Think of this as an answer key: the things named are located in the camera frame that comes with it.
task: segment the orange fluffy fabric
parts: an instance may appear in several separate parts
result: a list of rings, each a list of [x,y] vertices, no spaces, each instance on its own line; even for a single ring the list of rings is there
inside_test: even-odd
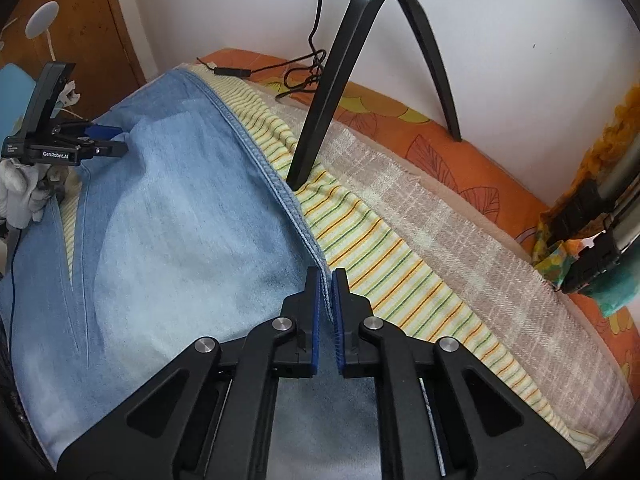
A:
[[[606,126],[600,138],[584,154],[571,189],[564,193],[549,211],[542,214],[543,222],[546,223],[562,209],[583,180],[595,178],[601,181],[625,154],[639,130],[640,86],[633,86],[626,94],[625,103],[616,107],[614,124]],[[601,230],[601,221],[595,221],[580,232],[580,237],[591,236]]]

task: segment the jeans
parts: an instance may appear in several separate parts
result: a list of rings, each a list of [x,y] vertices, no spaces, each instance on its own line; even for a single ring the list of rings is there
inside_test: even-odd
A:
[[[338,375],[324,256],[244,127],[183,70],[99,122],[123,129],[129,153],[78,168],[71,277],[55,201],[14,262],[15,379],[51,463],[195,339],[224,342],[275,317],[318,266],[318,375],[280,381],[268,478],[379,478],[374,387]],[[5,327],[11,305],[8,276]]]

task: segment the gloved hand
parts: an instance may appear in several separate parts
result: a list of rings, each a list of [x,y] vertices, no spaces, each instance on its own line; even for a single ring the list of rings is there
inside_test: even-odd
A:
[[[67,175],[66,166],[27,166],[14,158],[0,160],[0,219],[18,229],[27,227],[32,219],[39,222],[44,206]]]

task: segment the brown door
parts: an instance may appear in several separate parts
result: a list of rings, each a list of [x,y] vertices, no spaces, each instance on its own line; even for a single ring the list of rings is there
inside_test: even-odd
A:
[[[12,62],[38,78],[50,60],[47,40],[44,34],[28,40],[24,27],[32,13],[48,1],[51,0],[20,0],[11,17],[17,16],[17,22],[2,35],[0,66]],[[72,79],[81,94],[72,110],[94,119],[140,85],[118,34],[109,0],[55,1],[60,4],[60,12],[49,29],[53,51],[57,60],[76,63]]]

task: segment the black wire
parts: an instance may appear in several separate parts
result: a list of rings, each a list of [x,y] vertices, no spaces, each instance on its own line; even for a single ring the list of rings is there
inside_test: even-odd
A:
[[[263,70],[270,70],[271,68],[279,68],[281,66],[290,65],[291,63],[304,61],[305,59],[309,59],[310,57],[313,58],[311,65],[295,66],[285,72],[283,83],[284,83],[284,86],[286,86],[287,91],[281,92],[280,94],[276,95],[276,99],[281,99],[283,97],[286,97],[296,92],[304,92],[308,94],[313,94],[316,92],[315,88],[312,89],[308,87],[320,81],[320,77],[322,76],[322,70],[324,69],[323,63],[324,63],[324,60],[326,59],[326,54],[327,54],[324,48],[316,48],[316,46],[314,45],[314,36],[318,31],[321,12],[322,12],[322,0],[318,0],[318,4],[316,5],[316,18],[314,20],[314,26],[311,29],[311,33],[309,34],[309,37],[308,37],[309,47],[311,48],[310,54],[307,54],[306,56],[297,57],[296,59],[289,59],[287,61],[283,61],[282,63],[267,65],[261,68],[256,68],[255,70],[251,70],[251,74],[253,75],[255,73],[262,72]],[[209,70],[213,70],[212,66],[205,63],[199,57],[197,57],[196,59],[200,63],[202,63],[204,66],[206,66]],[[289,77],[291,76],[291,74],[296,72],[309,72],[309,75],[304,79],[303,82],[292,84],[289,82]]]
[[[18,240],[15,243],[14,254],[11,255],[11,290],[12,290],[12,300],[11,300],[11,316],[9,318],[9,333],[7,338],[7,347],[9,354],[9,364],[11,364],[11,341],[13,339],[14,334],[14,311],[15,311],[15,277],[14,277],[14,261],[15,261],[15,253],[18,252],[18,245],[20,245],[20,240],[22,238],[22,229],[18,230]]]

